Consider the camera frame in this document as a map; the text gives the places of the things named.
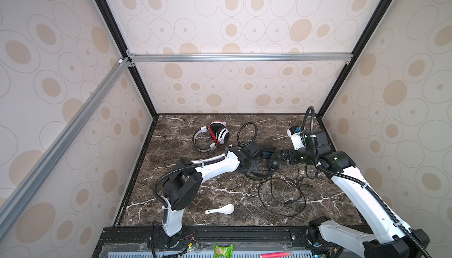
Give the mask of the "black headphones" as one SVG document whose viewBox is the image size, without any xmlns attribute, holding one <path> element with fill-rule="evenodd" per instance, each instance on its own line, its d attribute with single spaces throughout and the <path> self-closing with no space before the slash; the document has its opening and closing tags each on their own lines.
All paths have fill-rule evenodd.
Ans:
<svg viewBox="0 0 452 258">
<path fill-rule="evenodd" d="M 260 155 L 255 159 L 258 167 L 262 167 L 262 161 L 265 164 L 265 173 L 260 173 L 256 171 L 246 171 L 243 175 L 246 178 L 254 181 L 261 181 L 272 177 L 275 171 L 283 164 L 283 154 L 281 151 L 277 150 L 272 144 L 263 144 L 261 146 Z"/>
</svg>

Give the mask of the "white headphones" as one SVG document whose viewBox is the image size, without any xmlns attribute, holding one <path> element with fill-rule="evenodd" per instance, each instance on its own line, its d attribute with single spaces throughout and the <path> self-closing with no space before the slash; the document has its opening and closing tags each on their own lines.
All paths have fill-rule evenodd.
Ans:
<svg viewBox="0 0 452 258">
<path fill-rule="evenodd" d="M 195 148 L 201 153 L 208 153 L 216 148 L 226 144 L 230 139 L 230 126 L 224 121 L 213 121 L 209 126 L 201 127 L 192 137 L 192 142 Z M 198 136 L 208 133 L 213 142 L 207 148 L 201 148 L 196 143 Z"/>
</svg>

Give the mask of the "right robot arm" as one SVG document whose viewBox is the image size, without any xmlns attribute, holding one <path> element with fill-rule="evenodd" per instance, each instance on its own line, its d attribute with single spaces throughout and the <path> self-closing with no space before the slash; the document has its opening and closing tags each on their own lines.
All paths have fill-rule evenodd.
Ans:
<svg viewBox="0 0 452 258">
<path fill-rule="evenodd" d="M 430 239 L 421 229 L 413 229 L 400 218 L 364 179 L 355 162 L 343 151 L 335 151 L 325 130 L 314 129 L 314 108 L 308 107 L 304 125 L 288 129 L 293 148 L 276 151 L 264 147 L 269 159 L 268 169 L 273 173 L 284 161 L 290 164 L 314 166 L 324 173 L 355 205 L 372 233 L 338 224 L 321 216 L 309 222 L 307 236 L 310 245 L 318 247 L 332 243 L 349 250 L 361 258 L 428 258 Z"/>
</svg>

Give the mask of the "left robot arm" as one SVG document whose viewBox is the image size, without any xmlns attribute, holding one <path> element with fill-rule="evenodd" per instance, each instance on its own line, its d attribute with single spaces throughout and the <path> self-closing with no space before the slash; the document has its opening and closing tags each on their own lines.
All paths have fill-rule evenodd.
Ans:
<svg viewBox="0 0 452 258">
<path fill-rule="evenodd" d="M 276 153 L 271 144 L 228 146 L 222 154 L 204 160 L 191 161 L 183 157 L 173 169 L 161 176 L 153 186 L 153 195 L 162 204 L 162 230 L 173 237 L 182 230 L 185 209 L 196 198 L 201 185 L 225 173 L 237 170 L 249 172 L 254 162 L 270 159 Z"/>
</svg>

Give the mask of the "white ceramic spoon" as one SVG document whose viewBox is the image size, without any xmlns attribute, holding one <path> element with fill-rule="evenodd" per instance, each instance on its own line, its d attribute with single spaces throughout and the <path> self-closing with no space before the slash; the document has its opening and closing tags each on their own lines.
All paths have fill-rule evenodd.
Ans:
<svg viewBox="0 0 452 258">
<path fill-rule="evenodd" d="M 209 209 L 205 211 L 205 214 L 232 214 L 235 211 L 235 206 L 232 204 L 227 204 L 223 207 L 217 209 Z"/>
</svg>

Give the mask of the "green snack packet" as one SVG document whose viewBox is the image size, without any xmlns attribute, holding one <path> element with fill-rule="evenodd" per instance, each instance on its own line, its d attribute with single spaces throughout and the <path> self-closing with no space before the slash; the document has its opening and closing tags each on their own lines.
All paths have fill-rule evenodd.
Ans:
<svg viewBox="0 0 452 258">
<path fill-rule="evenodd" d="M 232 258 L 234 245 L 219 246 L 214 244 L 214 258 Z"/>
</svg>

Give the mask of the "pink pen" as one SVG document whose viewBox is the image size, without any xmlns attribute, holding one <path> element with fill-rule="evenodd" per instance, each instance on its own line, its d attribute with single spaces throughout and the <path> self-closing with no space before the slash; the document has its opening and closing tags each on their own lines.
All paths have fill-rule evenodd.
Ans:
<svg viewBox="0 0 452 258">
<path fill-rule="evenodd" d="M 260 258 L 286 258 L 291 256 L 290 252 L 275 252 L 275 253 L 265 253 L 260 254 Z"/>
</svg>

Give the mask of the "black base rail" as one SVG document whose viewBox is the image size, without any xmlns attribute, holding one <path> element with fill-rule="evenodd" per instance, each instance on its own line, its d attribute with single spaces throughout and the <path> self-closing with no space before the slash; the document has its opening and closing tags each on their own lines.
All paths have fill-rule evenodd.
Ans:
<svg viewBox="0 0 452 258">
<path fill-rule="evenodd" d="M 203 246 L 243 243 L 282 244 L 289 248 L 312 249 L 308 242 L 307 226 L 186 226 L 180 234 L 168 237 L 161 226 L 121 226 L 104 228 L 95 250 L 99 252 L 105 245 L 135 243 L 146 248 L 183 249 L 189 242 L 199 242 Z"/>
</svg>

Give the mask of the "horizontal aluminium rail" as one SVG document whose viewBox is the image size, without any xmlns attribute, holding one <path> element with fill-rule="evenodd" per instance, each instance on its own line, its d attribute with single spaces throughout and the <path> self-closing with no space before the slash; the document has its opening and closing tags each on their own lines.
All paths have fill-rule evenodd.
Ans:
<svg viewBox="0 0 452 258">
<path fill-rule="evenodd" d="M 352 53 L 133 54 L 133 62 L 350 61 Z"/>
</svg>

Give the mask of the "right black frame post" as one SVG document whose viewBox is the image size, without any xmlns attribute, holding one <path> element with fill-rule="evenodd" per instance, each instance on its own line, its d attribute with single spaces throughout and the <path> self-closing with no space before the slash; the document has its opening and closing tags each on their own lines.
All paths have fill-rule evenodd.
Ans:
<svg viewBox="0 0 452 258">
<path fill-rule="evenodd" d="M 370 41 L 372 35 L 375 33 L 375 30 L 379 26 L 381 20 L 383 19 L 384 15 L 390 8 L 390 5 L 392 4 L 393 1 L 394 0 L 380 0 L 379 3 L 377 4 L 375 11 L 373 12 L 369 22 L 364 28 L 363 33 L 361 34 L 359 40 L 357 41 L 357 44 L 355 45 L 352 51 L 353 56 L 351 60 L 349 62 L 346 62 L 345 66 L 340 71 L 340 74 L 336 79 L 330 92 L 328 93 L 326 100 L 323 102 L 320 111 L 317 113 L 318 120 L 322 119 L 325 116 L 327 110 L 331 106 L 337 93 L 339 92 L 340 88 L 347 79 L 350 71 L 353 69 L 355 63 L 357 62 L 361 53 L 364 51 L 367 43 Z"/>
</svg>

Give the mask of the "black frame post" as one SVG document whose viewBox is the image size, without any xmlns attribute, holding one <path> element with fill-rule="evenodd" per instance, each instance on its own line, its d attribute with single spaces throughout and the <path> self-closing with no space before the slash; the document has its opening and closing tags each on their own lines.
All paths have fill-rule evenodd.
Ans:
<svg viewBox="0 0 452 258">
<path fill-rule="evenodd" d="M 326 100 L 323 102 L 320 111 L 317 113 L 318 120 L 322 119 L 325 116 L 327 110 L 331 106 L 337 93 L 339 92 L 340 88 L 347 79 L 350 71 L 353 69 L 355 63 L 357 62 L 361 53 L 364 51 L 367 43 L 370 41 L 372 35 L 375 33 L 375 30 L 379 26 L 381 20 L 383 19 L 384 15 L 390 8 L 390 5 L 392 4 L 393 1 L 394 0 L 380 0 L 379 3 L 377 4 L 375 11 L 373 12 L 369 22 L 364 28 L 363 33 L 361 34 L 359 40 L 357 41 L 357 44 L 355 45 L 352 51 L 353 56 L 351 60 L 349 62 L 346 62 L 345 66 L 340 71 L 340 74 L 336 79 L 330 92 L 328 93 Z"/>
<path fill-rule="evenodd" d="M 107 28 L 111 36 L 113 37 L 114 43 L 117 46 L 121 56 L 125 58 L 131 58 L 131 55 L 128 53 L 128 47 L 124 41 L 124 38 L 117 24 L 117 20 L 114 18 L 107 0 L 94 0 L 94 1 L 99 9 L 100 14 L 102 15 L 102 18 L 104 19 L 107 25 Z M 138 69 L 134 65 L 129 66 L 128 69 L 152 118 L 154 119 L 158 117 L 158 113 L 149 97 L 149 94 L 138 72 Z"/>
</svg>

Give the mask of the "left black frame post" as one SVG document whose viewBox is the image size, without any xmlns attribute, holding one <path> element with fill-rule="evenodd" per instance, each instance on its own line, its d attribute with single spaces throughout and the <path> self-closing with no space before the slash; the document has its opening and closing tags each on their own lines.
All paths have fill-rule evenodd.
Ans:
<svg viewBox="0 0 452 258">
<path fill-rule="evenodd" d="M 125 58 L 131 58 L 131 55 L 128 53 L 128 47 L 124 41 L 124 38 L 117 24 L 117 20 L 114 18 L 107 0 L 94 0 L 94 1 L 99 9 L 100 14 L 102 15 L 102 18 L 104 19 L 107 25 L 107 28 L 111 36 L 113 37 L 114 43 L 117 46 L 121 56 Z M 149 94 L 138 72 L 138 69 L 134 65 L 129 66 L 128 69 L 152 118 L 154 119 L 158 117 L 158 113 L 149 97 Z"/>
</svg>

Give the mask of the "left slanted aluminium rail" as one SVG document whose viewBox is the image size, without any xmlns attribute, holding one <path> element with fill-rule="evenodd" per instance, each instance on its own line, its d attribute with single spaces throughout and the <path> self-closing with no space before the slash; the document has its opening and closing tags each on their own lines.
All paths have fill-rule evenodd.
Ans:
<svg viewBox="0 0 452 258">
<path fill-rule="evenodd" d="M 15 189 L 11 197 L 1 207 L 1 239 L 4 239 L 22 212 L 46 181 L 55 166 L 87 124 L 98 106 L 103 102 L 122 72 L 128 68 L 131 59 L 123 57 L 102 80 L 93 94 L 62 130 L 49 149 L 42 155 L 35 167 Z"/>
</svg>

